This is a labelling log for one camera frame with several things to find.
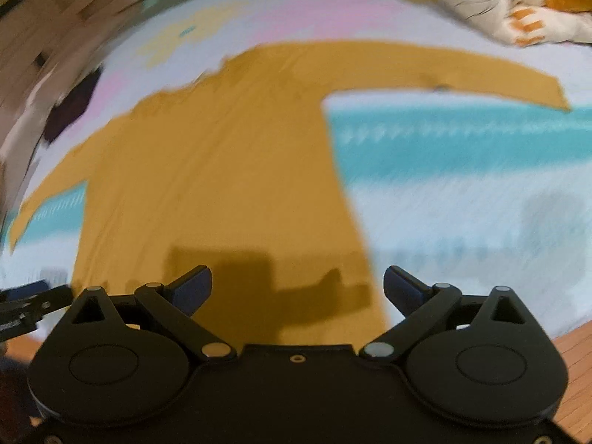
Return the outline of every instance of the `bed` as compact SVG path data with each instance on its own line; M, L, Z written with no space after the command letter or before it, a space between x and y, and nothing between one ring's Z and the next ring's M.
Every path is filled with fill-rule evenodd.
M75 145L146 96L183 87L229 56L316 40L456 48L557 77L571 112L444 88L334 94L324 112L376 287L396 264L465 293L509 285L551 337L591 320L592 53L575 44L501 46L433 0L144 0L111 43L87 111L36 149L5 219L0 288L70 281L84 184L46 201L13 252L7 238L20 202ZM402 318L384 311L389 325ZM48 316L35 338L59 317Z

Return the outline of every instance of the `dark fabric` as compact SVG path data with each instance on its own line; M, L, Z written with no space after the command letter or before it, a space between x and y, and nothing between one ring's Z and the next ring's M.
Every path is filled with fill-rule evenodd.
M33 430L29 416L40 417L27 385L27 366L0 358L0 439L11 443Z
M68 93L60 105L55 105L51 109L43 131L43 138L48 143L53 142L69 125L84 114L101 73L102 67L89 73L78 85L72 88L72 91Z

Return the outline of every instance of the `teal stripe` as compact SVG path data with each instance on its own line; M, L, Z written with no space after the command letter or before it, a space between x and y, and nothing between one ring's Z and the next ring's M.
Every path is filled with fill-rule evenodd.
M533 105L333 109L344 183L507 172L592 158L592 108Z
M189 28L185 28L180 34L179 38L183 38L186 34L191 33L193 30L197 28L195 25L191 25Z
M46 200L33 214L19 244L39 241L50 235L79 232L84 220L86 189L86 183L80 184ZM16 211L12 211L6 217L2 227L4 246L8 244L8 231L16 216Z

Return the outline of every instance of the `screw hole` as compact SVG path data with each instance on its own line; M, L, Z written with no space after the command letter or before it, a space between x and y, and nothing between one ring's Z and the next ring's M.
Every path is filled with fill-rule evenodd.
M290 362L294 362L295 364L301 364L306 360L306 357L300 354L295 354L290 356Z

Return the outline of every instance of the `long-sleeved shirt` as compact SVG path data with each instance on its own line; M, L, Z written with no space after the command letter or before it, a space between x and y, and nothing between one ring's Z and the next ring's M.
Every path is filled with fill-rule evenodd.
M334 167L322 100L434 88L567 108L557 81L461 51L372 42L257 47L142 100L75 147L23 204L14 245L47 198L87 182L72 280L129 293L211 267L196 319L223 339L362 344L385 300Z

